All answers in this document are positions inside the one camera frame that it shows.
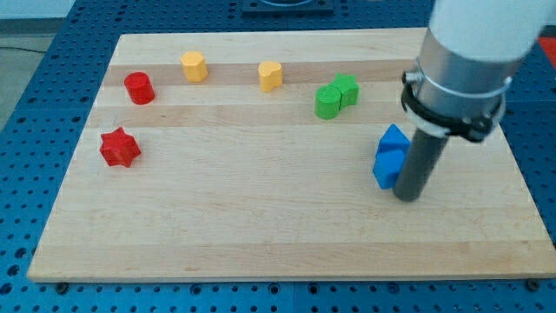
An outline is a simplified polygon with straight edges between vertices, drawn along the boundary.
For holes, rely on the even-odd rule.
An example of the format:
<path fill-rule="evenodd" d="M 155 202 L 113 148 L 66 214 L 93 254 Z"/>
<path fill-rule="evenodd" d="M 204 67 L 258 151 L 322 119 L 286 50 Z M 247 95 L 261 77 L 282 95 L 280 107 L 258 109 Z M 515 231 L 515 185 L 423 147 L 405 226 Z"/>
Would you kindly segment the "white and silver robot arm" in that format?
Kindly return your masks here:
<path fill-rule="evenodd" d="M 435 1 L 415 97 L 444 117 L 492 110 L 554 8 L 555 0 Z"/>

